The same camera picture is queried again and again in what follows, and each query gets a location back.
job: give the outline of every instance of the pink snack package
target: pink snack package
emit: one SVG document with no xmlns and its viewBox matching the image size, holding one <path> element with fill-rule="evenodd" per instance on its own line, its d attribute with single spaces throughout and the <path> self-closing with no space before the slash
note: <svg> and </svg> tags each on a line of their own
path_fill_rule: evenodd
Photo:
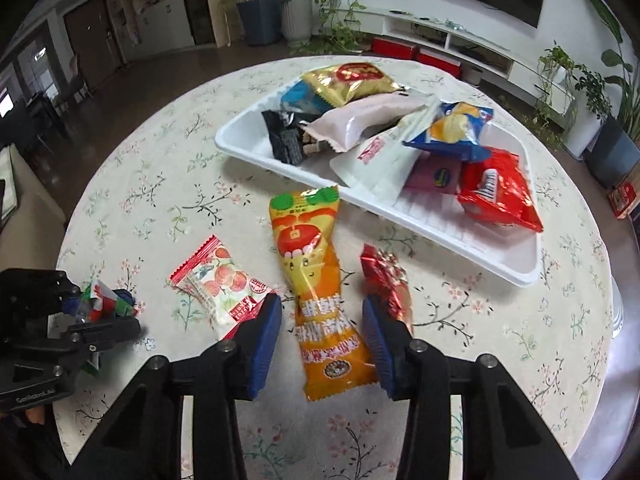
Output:
<svg viewBox="0 0 640 480">
<path fill-rule="evenodd" d="M 175 288 L 200 301 L 216 341 L 232 338 L 238 325 L 255 318 L 266 295 L 273 292 L 239 270 L 215 235 L 178 267 L 169 280 Z"/>
<path fill-rule="evenodd" d="M 376 94 L 329 110 L 302 128 L 315 140 L 326 140 L 334 151 L 343 153 L 360 142 L 367 128 L 387 125 L 424 104 L 402 92 Z"/>
<path fill-rule="evenodd" d="M 405 189 L 455 195 L 458 192 L 461 169 L 462 161 L 456 158 L 436 153 L 423 153 L 415 161 L 404 187 Z"/>
</svg>

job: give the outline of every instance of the round table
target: round table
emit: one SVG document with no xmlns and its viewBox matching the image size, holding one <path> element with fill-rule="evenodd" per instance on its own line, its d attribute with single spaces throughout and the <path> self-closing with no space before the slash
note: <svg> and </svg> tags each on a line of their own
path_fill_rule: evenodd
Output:
<svg viewBox="0 0 640 480">
<path fill-rule="evenodd" d="M 378 384 L 307 402 L 292 327 L 293 301 L 273 247 L 268 201 L 303 188 L 216 149 L 217 129 L 267 92 L 346 56 L 284 59 L 214 79 L 176 99 L 136 129 L 107 158 L 71 218 L 58 268 L 86 284 L 98 277 L 139 301 L 140 340 L 103 354 L 98 378 L 81 374 L 75 395 L 54 404 L 72 461 L 110 404 L 154 354 L 178 360 L 215 343 L 203 309 L 177 294 L 167 277 L 211 234 L 249 275 L 273 286 L 284 318 L 267 385 L 238 402 L 249 478 L 395 478 L 407 402 Z M 538 194 L 542 271 L 517 288 L 425 238 L 343 203 L 334 243 L 344 307 L 360 321 L 364 242 L 394 251 L 408 273 L 415 336 L 445 354 L 474 360 L 495 354 L 542 414 L 567 455 L 591 420 L 606 371 L 612 304 L 609 259 L 574 183 L 531 133 L 475 88 L 436 68 L 370 58 L 396 81 L 495 109 L 494 121 L 524 142 Z M 64 325 L 50 322 L 52 332 Z M 190 407 L 182 434 L 183 477 L 192 473 Z M 459 398 L 452 398 L 451 477 L 462 474 Z"/>
</svg>

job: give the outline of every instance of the sofa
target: sofa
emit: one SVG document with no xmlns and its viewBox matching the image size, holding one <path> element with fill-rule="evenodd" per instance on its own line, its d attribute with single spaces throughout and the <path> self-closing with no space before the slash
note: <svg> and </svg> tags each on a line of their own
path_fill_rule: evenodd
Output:
<svg viewBox="0 0 640 480">
<path fill-rule="evenodd" d="M 65 237 L 65 214 L 15 145 L 9 148 L 18 207 L 0 232 L 0 270 L 55 269 Z"/>
</svg>

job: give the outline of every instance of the red box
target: red box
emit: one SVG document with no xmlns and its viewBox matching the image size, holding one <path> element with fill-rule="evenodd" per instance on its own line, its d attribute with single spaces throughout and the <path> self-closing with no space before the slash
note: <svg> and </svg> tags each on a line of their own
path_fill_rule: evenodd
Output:
<svg viewBox="0 0 640 480">
<path fill-rule="evenodd" d="M 418 46 L 408 41 L 376 37 L 371 41 L 371 50 L 380 56 L 413 59 L 418 51 Z"/>
<path fill-rule="evenodd" d="M 453 77 L 460 77 L 462 66 L 457 59 L 453 59 L 443 54 L 421 48 L 420 52 L 415 56 L 416 61 L 420 61 L 425 65 L 434 66 L 445 72 L 449 72 Z"/>
</svg>

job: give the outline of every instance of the white plastic tray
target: white plastic tray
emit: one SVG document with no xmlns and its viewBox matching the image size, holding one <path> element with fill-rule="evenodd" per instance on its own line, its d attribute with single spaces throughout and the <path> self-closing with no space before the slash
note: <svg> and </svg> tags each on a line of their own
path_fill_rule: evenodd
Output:
<svg viewBox="0 0 640 480">
<path fill-rule="evenodd" d="M 477 222 L 467 217 L 451 195 L 402 192 L 393 206 L 358 196 L 340 184 L 329 167 L 335 154 L 319 153 L 300 166 L 284 164 L 273 158 L 262 110 L 278 110 L 281 95 L 298 80 L 264 97 L 225 124 L 216 134 L 216 145 L 235 156 L 267 170 L 282 174 L 312 187 L 340 186 L 340 196 L 368 211 L 446 247 L 485 269 L 517 285 L 531 285 L 540 273 L 540 235 L 518 226 L 506 227 Z M 489 122 L 482 132 L 482 143 L 509 150 L 520 156 L 520 169 L 525 175 L 533 202 L 537 207 L 535 182 L 529 155 L 522 143 L 497 124 Z"/>
</svg>

